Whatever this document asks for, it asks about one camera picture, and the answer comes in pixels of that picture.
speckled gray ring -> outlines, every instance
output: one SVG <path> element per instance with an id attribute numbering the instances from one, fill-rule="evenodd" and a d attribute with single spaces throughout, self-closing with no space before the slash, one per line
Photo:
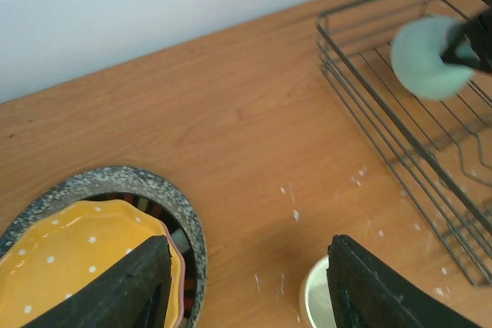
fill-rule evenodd
<path id="1" fill-rule="evenodd" d="M 97 194 L 128 192 L 147 197 L 175 216 L 188 236 L 197 267 L 197 293 L 187 326 L 196 326 L 207 281 L 207 250 L 200 220 L 186 197 L 157 174 L 141 168 L 114 166 L 96 168 L 54 186 L 26 207 L 0 237 L 0 257 L 35 222 L 76 201 Z"/>

wire rack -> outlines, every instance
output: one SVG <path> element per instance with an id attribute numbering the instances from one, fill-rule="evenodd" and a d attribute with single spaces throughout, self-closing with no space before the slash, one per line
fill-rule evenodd
<path id="1" fill-rule="evenodd" d="M 464 20 L 487 6 L 492 0 L 360 0 L 317 20 L 324 76 L 476 287 L 492 285 L 492 81 L 476 75 L 451 99 L 421 100 L 397 81 L 390 50 L 408 22 Z"/>

white cup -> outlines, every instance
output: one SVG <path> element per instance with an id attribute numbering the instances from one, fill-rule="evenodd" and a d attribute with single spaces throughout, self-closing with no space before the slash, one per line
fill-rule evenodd
<path id="1" fill-rule="evenodd" d="M 299 293 L 299 307 L 304 325 L 312 328 L 336 328 L 328 290 L 328 255 L 320 259 L 304 278 Z"/>

table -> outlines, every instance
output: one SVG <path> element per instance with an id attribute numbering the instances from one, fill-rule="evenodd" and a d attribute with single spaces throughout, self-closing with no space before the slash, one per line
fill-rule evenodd
<path id="1" fill-rule="evenodd" d="M 176 184 L 201 218 L 199 326 L 298 326 L 301 281 L 335 234 L 490 326 L 492 290 L 466 281 L 414 205 L 395 206 L 401 187 L 319 72 L 316 15 L 347 1 L 308 2 L 0 105 L 0 230 L 65 178 L 130 164 Z"/>

wood grain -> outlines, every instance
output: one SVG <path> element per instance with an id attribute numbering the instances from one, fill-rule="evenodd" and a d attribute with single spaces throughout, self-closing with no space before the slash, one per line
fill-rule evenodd
<path id="1" fill-rule="evenodd" d="M 316 15 L 348 1 L 309 2 L 0 105 L 0 230 L 65 178 L 132 164 L 175 183 L 204 225 L 199 326 L 298 326 L 301 281 L 335 234 L 491 326 L 492 291 L 474 289 L 402 203 L 319 72 Z"/>

